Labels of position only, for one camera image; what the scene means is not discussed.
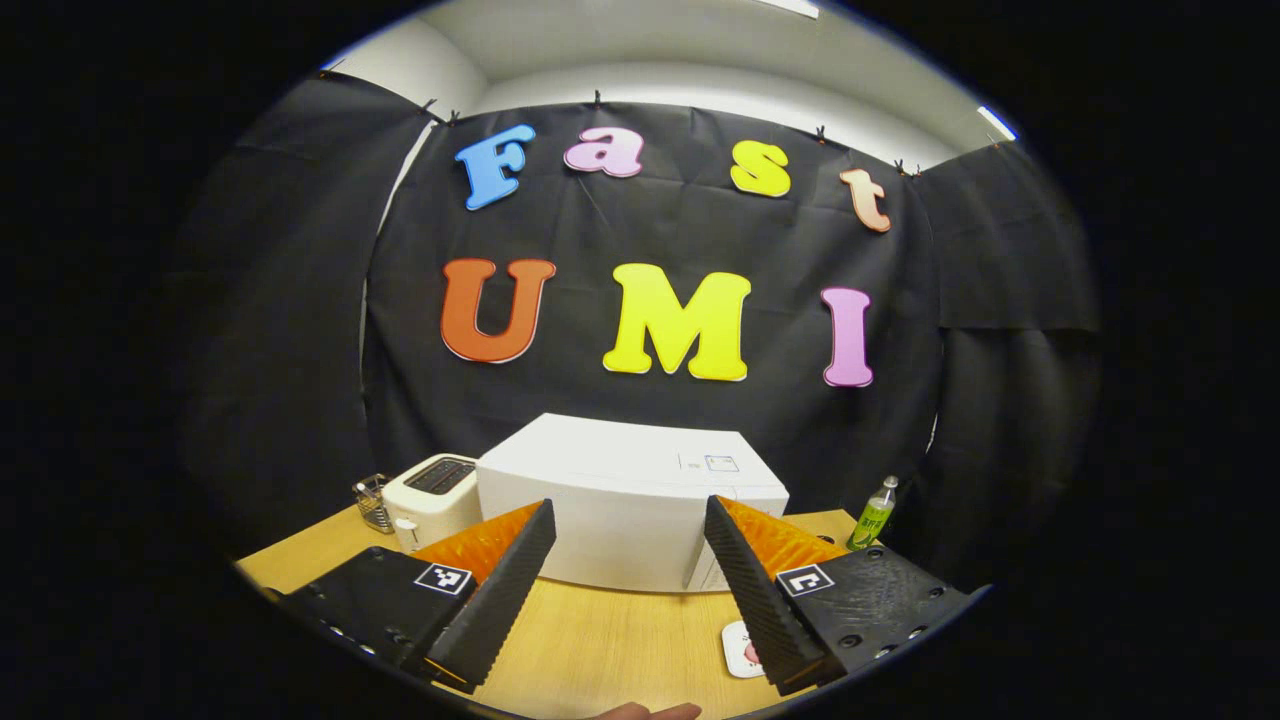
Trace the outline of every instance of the white ceiling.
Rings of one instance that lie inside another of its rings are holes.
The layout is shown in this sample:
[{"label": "white ceiling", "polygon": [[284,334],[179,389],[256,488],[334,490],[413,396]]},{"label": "white ceiling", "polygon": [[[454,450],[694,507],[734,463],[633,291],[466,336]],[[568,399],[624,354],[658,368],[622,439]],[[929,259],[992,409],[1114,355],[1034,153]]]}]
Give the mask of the white ceiling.
[{"label": "white ceiling", "polygon": [[755,0],[453,0],[419,17],[492,83],[602,63],[699,63],[845,95],[960,151],[993,135],[977,97],[841,9],[823,6],[814,20]]}]

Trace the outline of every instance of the wooden table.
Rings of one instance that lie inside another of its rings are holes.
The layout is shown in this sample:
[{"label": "wooden table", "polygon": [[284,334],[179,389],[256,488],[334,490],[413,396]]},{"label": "wooden table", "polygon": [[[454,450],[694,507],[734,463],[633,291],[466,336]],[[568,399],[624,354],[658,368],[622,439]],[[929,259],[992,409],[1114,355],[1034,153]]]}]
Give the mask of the wooden table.
[{"label": "wooden table", "polygon": [[[856,525],[844,510],[783,519],[836,542]],[[399,551],[396,536],[366,527],[352,506],[239,568],[288,593],[375,544]],[[701,720],[776,705],[782,698],[768,680],[735,678],[724,666],[721,630],[741,619],[728,592],[640,593],[539,578],[485,684],[465,697],[547,720],[591,717],[628,701],[650,710],[694,702]]]}]

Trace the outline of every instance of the metal utensil holder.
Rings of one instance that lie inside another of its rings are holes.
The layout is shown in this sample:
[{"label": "metal utensil holder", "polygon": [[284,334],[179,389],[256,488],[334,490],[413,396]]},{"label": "metal utensil holder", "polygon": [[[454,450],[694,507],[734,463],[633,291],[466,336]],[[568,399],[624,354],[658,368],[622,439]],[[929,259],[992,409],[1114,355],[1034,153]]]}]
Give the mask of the metal utensil holder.
[{"label": "metal utensil holder", "polygon": [[[360,484],[365,486],[369,495],[360,492]],[[351,492],[356,493],[356,507],[360,509],[360,516],[365,520],[365,524],[379,533],[389,536],[396,529],[392,528],[390,514],[387,512],[387,505],[383,503],[384,486],[387,486],[387,475],[379,473],[351,486]]]}]

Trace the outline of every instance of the white toaster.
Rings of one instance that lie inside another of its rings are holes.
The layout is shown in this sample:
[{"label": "white toaster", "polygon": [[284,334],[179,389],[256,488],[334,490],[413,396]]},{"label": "white toaster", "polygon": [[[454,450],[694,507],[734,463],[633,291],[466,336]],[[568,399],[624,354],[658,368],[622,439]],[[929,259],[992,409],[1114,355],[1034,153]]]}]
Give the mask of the white toaster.
[{"label": "white toaster", "polygon": [[383,503],[404,553],[484,520],[475,468],[474,457],[433,455],[383,487]]}]

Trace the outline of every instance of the white wall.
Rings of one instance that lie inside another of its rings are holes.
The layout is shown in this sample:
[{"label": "white wall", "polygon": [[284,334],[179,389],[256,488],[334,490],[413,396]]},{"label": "white wall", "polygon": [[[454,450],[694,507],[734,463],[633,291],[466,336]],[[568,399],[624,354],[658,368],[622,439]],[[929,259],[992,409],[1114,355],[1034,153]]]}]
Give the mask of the white wall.
[{"label": "white wall", "polygon": [[447,37],[421,19],[408,18],[366,38],[330,63],[334,72],[366,79],[417,105],[431,97],[431,111],[472,114],[489,86],[475,64]]},{"label": "white wall", "polygon": [[737,113],[826,136],[908,169],[929,168],[960,154],[941,138],[895,115],[799,81],[686,63],[617,63],[529,74],[492,85],[468,114],[529,105],[604,101],[662,102]]}]

